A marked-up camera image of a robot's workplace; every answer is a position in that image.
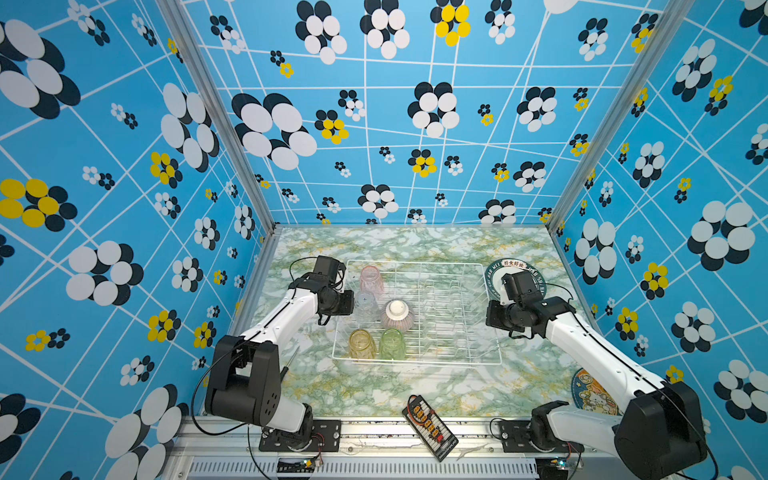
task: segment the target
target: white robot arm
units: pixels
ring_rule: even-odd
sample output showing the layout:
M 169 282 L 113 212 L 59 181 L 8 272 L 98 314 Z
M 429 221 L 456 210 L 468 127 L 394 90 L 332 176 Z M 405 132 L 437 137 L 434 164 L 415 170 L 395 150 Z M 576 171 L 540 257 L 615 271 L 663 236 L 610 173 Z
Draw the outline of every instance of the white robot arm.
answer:
M 617 456 L 643 480 L 658 480 L 707 457 L 699 399 L 690 387 L 668 383 L 629 359 L 563 299 L 544 300 L 529 272 L 504 275 L 502 283 L 515 302 L 502 306 L 492 300 L 486 325 L 510 336 L 549 339 L 596 378 L 624 412 L 603 415 L 562 401 L 539 406 L 531 414 L 534 445 L 542 450 L 559 442 L 589 445 Z
M 275 429 L 286 442 L 306 445 L 312 431 L 312 408 L 280 395 L 279 351 L 309 319 L 349 315 L 353 292 L 343 290 L 346 267 L 317 257 L 314 271 L 294 280 L 285 297 L 255 327 L 216 344 L 205 408 L 219 415 Z

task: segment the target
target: green marble surface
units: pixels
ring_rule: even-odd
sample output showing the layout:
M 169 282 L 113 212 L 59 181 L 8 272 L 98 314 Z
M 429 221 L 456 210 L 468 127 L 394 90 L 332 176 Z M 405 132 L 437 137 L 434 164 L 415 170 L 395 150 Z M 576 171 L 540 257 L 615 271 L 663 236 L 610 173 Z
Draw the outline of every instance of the green marble surface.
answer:
M 460 262 L 489 265 L 518 258 L 537 268 L 549 283 L 574 292 L 544 228 L 497 227 L 329 227 L 283 228 L 253 325 L 283 298 L 295 259 L 326 255 L 351 259 Z M 312 260 L 293 267 L 300 275 Z M 548 296 L 568 295 L 549 287 Z M 581 306 L 577 306 L 583 316 Z M 529 416 L 553 400 L 569 400 L 577 363 L 541 338 L 499 335 L 502 364 L 476 369 L 424 365 L 360 365 L 332 358 L 336 319 L 314 319 L 281 352 L 286 362 L 298 347 L 283 381 L 283 395 L 309 403 L 317 416 L 400 416 L 412 393 L 427 399 L 442 417 Z

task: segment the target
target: dish rack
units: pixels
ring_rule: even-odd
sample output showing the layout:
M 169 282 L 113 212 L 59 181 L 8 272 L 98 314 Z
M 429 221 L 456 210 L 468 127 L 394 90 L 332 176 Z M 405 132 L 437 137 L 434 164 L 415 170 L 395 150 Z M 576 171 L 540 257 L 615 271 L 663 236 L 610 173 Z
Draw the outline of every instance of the dish rack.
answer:
M 346 288 L 360 292 L 360 272 L 365 266 L 379 269 L 384 293 L 378 295 L 378 312 L 353 312 L 336 317 L 333 358 L 357 363 L 418 364 L 476 368 L 500 365 L 496 329 L 485 325 L 488 291 L 479 263 L 387 262 L 348 260 Z M 413 312 L 413 327 L 403 333 L 406 359 L 355 359 L 349 356 L 349 336 L 365 329 L 377 351 L 384 332 L 381 313 L 391 300 L 404 300 Z

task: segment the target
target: vent grille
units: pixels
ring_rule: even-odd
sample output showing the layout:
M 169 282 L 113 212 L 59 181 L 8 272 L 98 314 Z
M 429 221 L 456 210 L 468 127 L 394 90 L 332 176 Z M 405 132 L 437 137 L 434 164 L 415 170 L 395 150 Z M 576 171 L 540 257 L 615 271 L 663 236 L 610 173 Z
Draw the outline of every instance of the vent grille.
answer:
M 438 463 L 433 458 L 325 458 L 313 478 L 538 478 L 532 458 L 447 458 Z M 264 473 L 272 478 L 306 477 L 304 474 L 275 474 L 276 461 L 259 461 Z M 190 467 L 194 478 L 254 478 L 260 473 L 250 458 L 196 457 Z

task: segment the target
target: wall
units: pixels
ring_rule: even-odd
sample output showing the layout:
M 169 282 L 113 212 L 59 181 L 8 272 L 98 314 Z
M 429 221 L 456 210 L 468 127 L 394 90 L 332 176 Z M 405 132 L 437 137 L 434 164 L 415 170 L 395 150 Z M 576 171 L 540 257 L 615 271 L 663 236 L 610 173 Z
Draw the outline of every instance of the wall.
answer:
M 606 338 L 697 391 L 734 480 L 768 470 L 768 20 L 753 4 L 695 2 L 558 229 Z
M 184 2 L 275 220 L 302 224 L 546 222 L 665 5 Z
M 0 478 L 159 474 L 237 310 L 263 232 L 169 37 L 143 0 L 2 6 Z

